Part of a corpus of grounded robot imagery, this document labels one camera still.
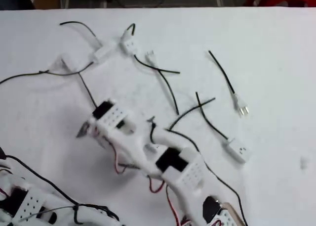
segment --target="white table surface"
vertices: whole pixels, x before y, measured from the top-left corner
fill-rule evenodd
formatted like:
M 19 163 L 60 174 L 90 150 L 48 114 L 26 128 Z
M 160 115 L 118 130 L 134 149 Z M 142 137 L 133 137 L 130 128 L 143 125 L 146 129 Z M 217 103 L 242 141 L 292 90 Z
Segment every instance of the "white table surface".
M 180 112 L 196 105 L 195 91 L 203 100 L 215 96 L 205 107 L 209 119 L 253 149 L 251 160 L 240 167 L 198 111 L 175 128 L 194 139 L 213 170 L 240 193 L 249 225 L 310 225 L 316 209 L 315 14 L 313 8 L 2 11 L 0 80 L 46 70 L 63 52 L 80 67 L 86 64 L 93 46 L 60 22 L 84 22 L 104 42 L 116 42 L 135 22 L 142 50 L 153 49 L 161 68 L 181 71 L 167 75 Z M 86 39 L 94 45 L 92 37 Z M 247 102 L 246 118 L 233 110 L 208 49 Z M 144 118 L 155 115 L 161 126 L 176 118 L 157 76 L 120 51 L 83 76 L 98 103 L 114 97 Z M 75 138 L 93 110 L 78 77 L 14 79 L 0 86 L 0 103 L 0 145 L 7 154 L 77 200 L 108 205 L 128 226 L 175 224 L 164 191 L 149 193 L 148 180 L 136 171 L 116 175 L 111 151 L 88 137 Z M 238 209 L 235 195 L 222 188 Z

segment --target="electrical plug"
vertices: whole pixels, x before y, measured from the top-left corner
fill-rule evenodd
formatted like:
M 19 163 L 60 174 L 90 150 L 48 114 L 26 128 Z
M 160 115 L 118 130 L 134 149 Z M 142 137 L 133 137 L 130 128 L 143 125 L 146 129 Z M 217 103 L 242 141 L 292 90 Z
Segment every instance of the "electrical plug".
M 226 149 L 240 163 L 247 162 L 252 154 L 251 150 L 236 138 L 228 141 Z
M 238 110 L 242 116 L 248 115 L 249 110 L 247 104 L 236 93 L 233 94 L 233 101 L 235 109 Z

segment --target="perforated bracket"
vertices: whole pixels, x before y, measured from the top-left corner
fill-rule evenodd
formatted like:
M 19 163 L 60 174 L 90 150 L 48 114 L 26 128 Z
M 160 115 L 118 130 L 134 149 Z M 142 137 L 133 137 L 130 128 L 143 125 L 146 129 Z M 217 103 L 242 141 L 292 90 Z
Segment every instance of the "perforated bracket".
M 114 129 L 126 116 L 128 112 L 118 104 L 115 104 L 98 121 L 102 123 L 105 131 Z
M 37 188 L 31 188 L 12 220 L 14 225 L 37 225 L 36 222 L 38 220 L 36 217 L 25 219 L 25 221 L 23 221 L 24 223 L 21 223 L 20 220 L 38 213 L 44 201 L 45 197 L 43 197 L 43 193 Z
M 213 225 L 217 220 L 221 221 L 221 226 L 238 226 L 232 215 L 226 209 L 221 210 L 220 213 L 214 217 L 211 223 L 208 224 L 208 226 Z

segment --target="red wire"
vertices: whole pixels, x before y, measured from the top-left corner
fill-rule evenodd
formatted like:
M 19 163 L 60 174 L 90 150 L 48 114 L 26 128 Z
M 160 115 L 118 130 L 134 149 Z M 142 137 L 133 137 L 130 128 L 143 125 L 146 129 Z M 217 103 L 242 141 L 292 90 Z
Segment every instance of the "red wire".
M 112 144 L 111 142 L 109 142 L 109 141 L 105 138 L 105 136 L 102 136 L 102 137 L 103 137 L 103 139 L 105 139 L 105 140 L 109 143 L 109 145 L 110 145 L 110 146 L 112 147 L 112 149 L 113 149 L 113 152 L 114 152 L 114 169 L 115 169 L 115 172 L 116 172 L 117 174 L 123 174 L 123 173 L 125 172 L 125 170 L 126 170 L 127 167 L 124 167 L 122 171 L 119 171 L 119 170 L 118 170 L 118 153 L 117 153 L 116 149 L 114 148 L 113 144 Z
M 180 223 L 178 214 L 177 214 L 176 210 L 174 209 L 174 207 L 173 207 L 173 205 L 172 205 L 172 203 L 171 203 L 171 201 L 170 201 L 170 199 L 169 199 L 168 185 L 166 186 L 166 194 L 167 194 L 167 200 L 168 200 L 169 206 L 170 206 L 171 211 L 172 211 L 172 213 L 173 213 L 173 216 L 174 216 L 174 218 L 175 218 L 175 220 L 176 220 L 177 226 L 181 226 L 181 223 Z
M 159 186 L 159 188 L 157 190 L 153 190 L 153 183 L 152 183 L 152 178 L 151 177 L 148 177 L 149 178 L 149 190 L 151 193 L 158 193 L 162 190 L 163 186 L 164 186 L 164 181 L 162 181 L 161 185 Z
M 217 221 L 215 221 L 215 223 L 213 223 L 213 224 L 212 224 L 212 226 L 216 226 L 218 223 L 219 223 L 219 226 L 221 226 L 221 225 L 222 225 L 222 221 L 217 220 Z
M 186 224 L 188 224 L 188 223 L 190 223 L 191 222 L 191 220 L 186 220 L 186 221 L 184 221 L 182 224 L 181 224 L 181 226 L 184 226 L 184 225 L 186 225 Z
M 2 193 L 3 195 L 5 195 L 6 197 L 9 197 L 9 195 L 8 195 L 4 190 L 2 190 L 1 188 L 0 188 L 0 193 Z

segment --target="cable connector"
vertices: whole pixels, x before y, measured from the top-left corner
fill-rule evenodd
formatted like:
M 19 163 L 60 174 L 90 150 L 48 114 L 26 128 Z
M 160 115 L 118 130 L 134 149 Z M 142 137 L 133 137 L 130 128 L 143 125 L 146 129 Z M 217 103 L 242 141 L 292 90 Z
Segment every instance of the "cable connector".
M 158 68 L 156 55 L 153 50 L 146 52 L 145 58 L 150 65 L 153 65 L 154 67 Z
M 235 109 L 238 110 L 242 116 L 249 114 L 247 104 L 236 93 L 233 94 L 233 101 Z

